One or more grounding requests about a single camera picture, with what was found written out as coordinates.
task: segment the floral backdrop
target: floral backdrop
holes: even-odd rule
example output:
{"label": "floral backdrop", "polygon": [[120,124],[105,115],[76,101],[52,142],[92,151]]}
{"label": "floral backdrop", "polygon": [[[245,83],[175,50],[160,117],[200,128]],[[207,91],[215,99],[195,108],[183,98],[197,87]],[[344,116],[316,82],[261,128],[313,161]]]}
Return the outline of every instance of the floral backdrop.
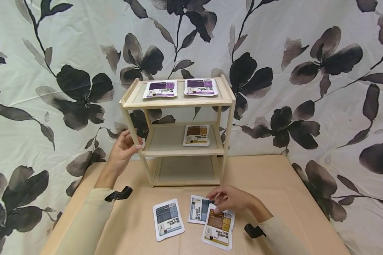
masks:
{"label": "floral backdrop", "polygon": [[350,252],[383,254],[383,0],[0,1],[0,254],[39,253],[135,78],[221,74],[230,154],[286,155]]}

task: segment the shelf board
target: shelf board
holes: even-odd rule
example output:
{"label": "shelf board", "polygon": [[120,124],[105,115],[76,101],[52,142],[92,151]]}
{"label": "shelf board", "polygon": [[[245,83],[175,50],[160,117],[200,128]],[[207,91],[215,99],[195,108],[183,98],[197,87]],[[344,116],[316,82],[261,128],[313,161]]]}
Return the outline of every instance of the shelf board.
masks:
{"label": "shelf board", "polygon": [[217,156],[159,157],[153,186],[219,185]]}
{"label": "shelf board", "polygon": [[235,100],[224,76],[215,79],[218,95],[212,97],[199,97],[184,95],[184,79],[177,80],[177,97],[143,98],[146,85],[149,81],[135,80],[121,100],[122,106],[127,110],[148,108],[173,108],[173,107],[208,107],[229,106]]}
{"label": "shelf board", "polygon": [[141,151],[145,157],[224,155],[219,127],[216,122],[193,123],[210,124],[209,146],[183,146],[184,130],[188,123],[157,124],[149,130],[145,148]]}

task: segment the beige sleeve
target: beige sleeve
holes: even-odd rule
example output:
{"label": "beige sleeve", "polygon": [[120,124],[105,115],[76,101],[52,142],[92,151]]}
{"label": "beige sleeve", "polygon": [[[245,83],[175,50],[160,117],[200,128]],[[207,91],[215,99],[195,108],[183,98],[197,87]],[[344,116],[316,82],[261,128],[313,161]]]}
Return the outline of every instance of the beige sleeve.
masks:
{"label": "beige sleeve", "polygon": [[274,255],[310,255],[309,250],[294,236],[278,217],[259,223],[265,241]]}
{"label": "beige sleeve", "polygon": [[90,191],[81,211],[65,233],[57,249],[57,255],[95,254],[114,204],[114,202],[105,201],[105,198],[113,192],[110,188],[94,188]]}

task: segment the wooden shelf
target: wooden shelf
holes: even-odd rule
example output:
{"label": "wooden shelf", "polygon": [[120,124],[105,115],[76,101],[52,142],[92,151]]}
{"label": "wooden shelf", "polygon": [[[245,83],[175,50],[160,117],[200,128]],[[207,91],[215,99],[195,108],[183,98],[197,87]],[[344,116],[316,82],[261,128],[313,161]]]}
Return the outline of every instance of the wooden shelf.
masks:
{"label": "wooden shelf", "polygon": [[130,86],[127,97],[122,100],[122,106],[127,110],[140,108],[173,108],[173,107],[207,107],[207,106],[229,106],[233,103],[234,95],[223,77],[208,78],[215,79],[218,95],[212,97],[187,96],[184,92],[184,79],[177,80],[177,97],[143,98],[146,85],[149,81],[135,80]]}
{"label": "wooden shelf", "polygon": [[[119,102],[132,137],[136,137],[137,134],[129,111],[141,109],[145,113],[149,133],[144,149],[138,154],[152,187],[220,185],[226,169],[235,96],[224,75],[208,79],[216,80],[218,95],[212,97],[186,96],[183,93],[184,79],[180,79],[177,80],[177,97],[143,99],[148,81],[140,81],[136,78]],[[220,110],[217,112],[216,121],[152,124],[148,109],[174,107],[227,107],[227,126],[225,128],[229,132],[224,132],[224,145],[219,130],[222,115]],[[186,125],[206,124],[210,125],[210,145],[184,147],[183,139]],[[135,139],[133,142],[139,145],[138,140]],[[146,157],[157,158],[154,168],[148,165]]]}
{"label": "wooden shelf", "polygon": [[189,123],[156,124],[151,125],[144,150],[141,152],[145,157],[167,156],[200,156],[200,155],[224,155],[224,147],[221,142],[219,127],[216,122],[193,123],[196,125],[210,124],[210,145],[183,146],[184,129]]}
{"label": "wooden shelf", "polygon": [[153,186],[219,185],[217,156],[159,157]]}

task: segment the top shelf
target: top shelf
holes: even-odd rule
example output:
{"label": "top shelf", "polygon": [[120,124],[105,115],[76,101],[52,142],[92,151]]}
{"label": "top shelf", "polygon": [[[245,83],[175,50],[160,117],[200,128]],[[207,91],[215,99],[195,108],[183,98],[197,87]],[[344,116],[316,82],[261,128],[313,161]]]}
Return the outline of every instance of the top shelf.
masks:
{"label": "top shelf", "polygon": [[208,107],[227,106],[233,103],[235,96],[224,77],[207,78],[216,80],[218,95],[211,97],[187,96],[184,92],[184,79],[177,80],[177,97],[143,98],[146,84],[149,81],[140,81],[136,78],[130,88],[122,97],[122,107],[127,110],[173,108],[173,107]]}

